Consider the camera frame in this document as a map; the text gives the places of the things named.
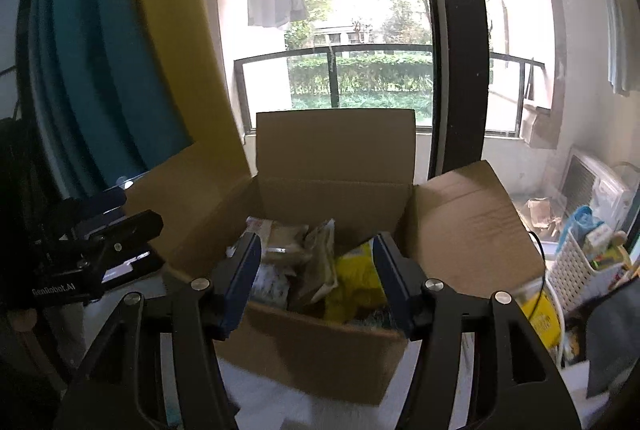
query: cardboard box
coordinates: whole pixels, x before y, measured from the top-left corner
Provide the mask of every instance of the cardboard box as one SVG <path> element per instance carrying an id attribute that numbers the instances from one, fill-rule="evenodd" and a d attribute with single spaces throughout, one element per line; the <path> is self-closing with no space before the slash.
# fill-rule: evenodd
<path id="1" fill-rule="evenodd" d="M 260 113 L 256 142 L 255 177 L 196 143 L 127 190 L 127 213 L 162 215 L 153 244 L 185 280 L 206 276 L 224 258 L 249 215 L 309 225 L 333 218 L 337 255 L 389 231 L 428 276 L 468 295 L 513 291 L 542 275 L 488 163 L 413 185 L 411 110 Z M 249 302 L 216 352 L 315 396 L 378 404 L 405 347 L 394 331 L 330 325 Z"/>

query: black metal railing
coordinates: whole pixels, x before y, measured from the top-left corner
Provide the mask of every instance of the black metal railing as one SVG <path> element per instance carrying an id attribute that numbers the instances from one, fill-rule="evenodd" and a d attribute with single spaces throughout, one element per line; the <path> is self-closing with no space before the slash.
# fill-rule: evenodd
<path id="1" fill-rule="evenodd" d="M 433 46 L 431 44 L 339 44 L 334 46 L 315 46 L 314 48 L 292 49 L 290 51 L 280 51 L 276 53 L 267 53 L 263 55 L 250 56 L 247 58 L 240 58 L 234 61 L 234 76 L 236 79 L 236 86 L 238 89 L 238 99 L 240 103 L 240 113 L 242 117 L 242 126 L 244 127 L 245 134 L 252 134 L 255 129 L 251 121 L 251 112 L 249 109 L 249 100 L 246 92 L 246 82 L 244 80 L 244 65 L 253 64 L 255 62 L 263 62 L 266 60 L 274 60 L 277 58 L 292 58 L 295 56 L 313 55 L 313 54 L 325 54 L 327 63 L 327 76 L 329 82 L 329 96 L 331 100 L 331 107 L 340 107 L 340 90 L 338 86 L 338 67 L 336 62 L 336 54 L 342 52 L 353 51 L 380 51 L 387 54 L 396 53 L 399 51 L 404 52 L 433 52 Z M 516 119 L 514 122 L 513 130 L 495 131 L 485 130 L 486 134 L 494 136 L 505 137 L 519 137 L 520 136 L 520 124 L 522 123 L 522 110 L 524 106 L 525 97 L 530 97 L 532 93 L 533 71 L 535 67 L 539 67 L 544 70 L 545 65 L 542 62 L 530 60 L 527 58 L 521 58 L 518 56 L 507 55 L 504 53 L 490 52 L 490 59 L 492 61 L 501 60 L 505 62 L 514 62 L 519 64 L 520 71 L 518 73 L 518 99 L 516 109 Z M 417 125 L 417 132 L 430 133 L 431 127 L 428 125 Z"/>

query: cardboard box flap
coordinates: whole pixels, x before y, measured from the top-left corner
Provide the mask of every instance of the cardboard box flap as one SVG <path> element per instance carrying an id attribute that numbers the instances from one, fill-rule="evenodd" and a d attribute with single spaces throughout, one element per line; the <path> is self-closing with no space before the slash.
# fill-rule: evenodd
<path id="1" fill-rule="evenodd" d="M 412 253 L 429 277 L 489 298 L 542 276 L 540 254 L 486 161 L 416 187 L 414 200 Z"/>
<path id="2" fill-rule="evenodd" d="M 196 142 L 151 169 L 127 189 L 124 211 L 151 209 L 164 228 L 151 245 L 164 260 L 178 264 L 178 249 L 193 230 L 243 182 L 251 179 L 246 162 L 216 157 Z"/>
<path id="3" fill-rule="evenodd" d="M 258 176 L 412 184 L 411 109 L 317 109 L 256 115 Z"/>

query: yellow package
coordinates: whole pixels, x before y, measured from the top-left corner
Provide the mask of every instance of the yellow package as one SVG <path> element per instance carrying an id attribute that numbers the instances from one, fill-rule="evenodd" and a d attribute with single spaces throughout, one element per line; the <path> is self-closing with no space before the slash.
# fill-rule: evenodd
<path id="1" fill-rule="evenodd" d="M 536 294 L 522 305 L 521 309 L 527 318 L 529 318 L 537 299 L 538 295 Z M 530 324 L 542 340 L 546 349 L 550 349 L 560 343 L 560 322 L 558 315 L 556 314 L 553 303 L 548 299 L 544 291 L 542 292 L 542 298 L 536 308 L 536 312 L 530 320 Z"/>
<path id="2" fill-rule="evenodd" d="M 359 308 L 375 309 L 386 304 L 385 293 L 373 264 L 371 241 L 335 261 L 338 287 L 324 298 L 324 320 L 344 324 Z"/>

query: storage basket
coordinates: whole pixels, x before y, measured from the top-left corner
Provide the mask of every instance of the storage basket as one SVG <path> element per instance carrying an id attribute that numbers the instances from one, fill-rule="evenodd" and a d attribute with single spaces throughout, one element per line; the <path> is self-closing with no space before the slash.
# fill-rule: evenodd
<path id="1" fill-rule="evenodd" d="M 605 295 L 622 264 L 596 271 L 582 253 L 571 233 L 567 233 L 548 280 L 553 286 L 562 312 L 567 314 L 592 298 Z"/>

